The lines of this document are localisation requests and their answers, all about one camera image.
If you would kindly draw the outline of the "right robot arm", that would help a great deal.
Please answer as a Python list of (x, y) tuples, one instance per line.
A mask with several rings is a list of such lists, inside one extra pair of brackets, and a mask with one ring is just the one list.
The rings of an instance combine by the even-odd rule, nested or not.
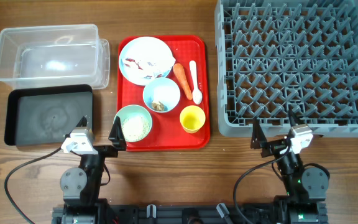
[(273, 156), (287, 194), (276, 196), (269, 211), (270, 223), (328, 222), (324, 201), (329, 187), (329, 171), (316, 163), (304, 164), (301, 150), (312, 139), (312, 129), (294, 112), (288, 113), (290, 130), (279, 140), (268, 141), (258, 119), (254, 119), (251, 148), (261, 149), (262, 157)]

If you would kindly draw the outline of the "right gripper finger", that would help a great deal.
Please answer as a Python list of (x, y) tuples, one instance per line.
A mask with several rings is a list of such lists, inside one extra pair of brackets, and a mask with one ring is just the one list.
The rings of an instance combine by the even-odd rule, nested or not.
[(253, 119), (253, 126), (252, 126), (252, 138), (250, 147), (253, 149), (262, 149), (265, 148), (267, 144), (267, 138), (260, 127), (259, 120), (257, 118)]
[(292, 110), (288, 111), (288, 120), (291, 127), (300, 125), (300, 118)]

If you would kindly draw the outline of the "light blue plate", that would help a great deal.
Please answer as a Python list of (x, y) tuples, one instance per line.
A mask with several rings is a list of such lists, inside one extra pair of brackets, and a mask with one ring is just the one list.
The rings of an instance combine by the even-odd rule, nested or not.
[(156, 63), (161, 69), (162, 77), (168, 76), (176, 62), (170, 47), (156, 37), (138, 37), (130, 40), (119, 53), (119, 69), (127, 81), (140, 86), (146, 86), (156, 78), (146, 79), (136, 76), (130, 68), (124, 65), (125, 58)]

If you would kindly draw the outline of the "light green bowl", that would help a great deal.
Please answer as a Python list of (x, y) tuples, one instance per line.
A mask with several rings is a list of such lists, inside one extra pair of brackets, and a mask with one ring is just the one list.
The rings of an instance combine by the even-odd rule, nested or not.
[(153, 121), (152, 121), (152, 117), (151, 114), (143, 107), (140, 105), (127, 105), (123, 108), (121, 108), (117, 113), (116, 116), (119, 116), (121, 119), (121, 125), (122, 122), (129, 117), (135, 116), (135, 115), (141, 115), (144, 116), (145, 119), (150, 123), (150, 131), (152, 129), (152, 125), (153, 125)]

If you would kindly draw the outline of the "brown food lump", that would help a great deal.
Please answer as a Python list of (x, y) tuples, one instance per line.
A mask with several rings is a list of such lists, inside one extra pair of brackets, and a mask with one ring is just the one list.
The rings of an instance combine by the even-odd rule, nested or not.
[(151, 107), (155, 111), (164, 111), (165, 110), (164, 104), (160, 101), (153, 100), (151, 103)]

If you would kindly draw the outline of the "yellow plastic cup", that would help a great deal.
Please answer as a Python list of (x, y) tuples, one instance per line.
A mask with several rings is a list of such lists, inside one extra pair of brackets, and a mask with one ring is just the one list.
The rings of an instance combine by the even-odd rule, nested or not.
[(205, 112), (199, 106), (187, 106), (180, 113), (180, 124), (187, 133), (198, 132), (205, 122)]

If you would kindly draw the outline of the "orange carrot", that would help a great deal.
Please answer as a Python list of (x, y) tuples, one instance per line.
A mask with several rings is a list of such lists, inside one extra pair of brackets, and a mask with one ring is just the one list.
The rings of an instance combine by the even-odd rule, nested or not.
[(193, 95), (192, 92), (190, 90), (190, 86), (188, 84), (187, 78), (186, 78), (186, 74), (185, 74), (185, 70), (183, 68), (183, 65), (180, 63), (176, 63), (173, 66), (173, 73), (175, 75), (175, 77), (177, 78), (180, 86), (182, 87), (185, 96), (188, 100), (192, 100), (193, 99)]

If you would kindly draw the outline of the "white wrapper waste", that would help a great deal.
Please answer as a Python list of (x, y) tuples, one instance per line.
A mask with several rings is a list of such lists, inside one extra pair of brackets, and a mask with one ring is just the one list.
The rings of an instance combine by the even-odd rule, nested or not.
[(141, 59), (125, 58), (123, 63), (130, 68), (136, 76), (146, 79), (162, 77), (161, 69), (156, 63), (148, 62)]

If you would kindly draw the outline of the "white plastic spoon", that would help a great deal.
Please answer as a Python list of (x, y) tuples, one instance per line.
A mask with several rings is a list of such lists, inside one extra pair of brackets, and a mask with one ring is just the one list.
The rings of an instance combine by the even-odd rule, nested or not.
[(195, 104), (199, 105), (202, 102), (203, 95), (201, 90), (198, 88), (198, 74), (196, 62), (194, 60), (189, 62), (190, 73), (193, 81), (192, 97)]

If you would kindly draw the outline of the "light blue bowl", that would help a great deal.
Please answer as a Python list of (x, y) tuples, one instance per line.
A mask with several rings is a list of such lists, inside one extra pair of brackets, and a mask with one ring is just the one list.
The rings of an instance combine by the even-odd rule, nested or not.
[[(181, 92), (173, 80), (169, 78), (156, 78), (145, 86), (142, 96), (148, 109), (157, 113), (168, 113), (179, 103)], [(162, 102), (165, 106), (165, 110), (153, 110), (151, 107), (153, 100)]]

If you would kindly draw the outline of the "white rice grains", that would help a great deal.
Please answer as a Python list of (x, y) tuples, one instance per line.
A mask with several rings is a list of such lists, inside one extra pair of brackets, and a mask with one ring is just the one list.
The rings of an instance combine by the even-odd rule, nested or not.
[(145, 138), (150, 131), (150, 123), (144, 116), (135, 115), (126, 118), (122, 122), (122, 132), (125, 140), (129, 142), (140, 141)]

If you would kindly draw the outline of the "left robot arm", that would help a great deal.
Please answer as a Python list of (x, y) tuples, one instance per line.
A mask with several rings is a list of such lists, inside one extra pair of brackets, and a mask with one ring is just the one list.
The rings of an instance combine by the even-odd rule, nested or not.
[(99, 198), (107, 157), (117, 157), (126, 150), (121, 119), (114, 119), (109, 134), (111, 145), (95, 146), (94, 134), (81, 118), (76, 127), (66, 135), (62, 144), (65, 153), (80, 156), (80, 164), (66, 170), (60, 178), (64, 206), (53, 210), (52, 223), (119, 223), (119, 218), (105, 198)]

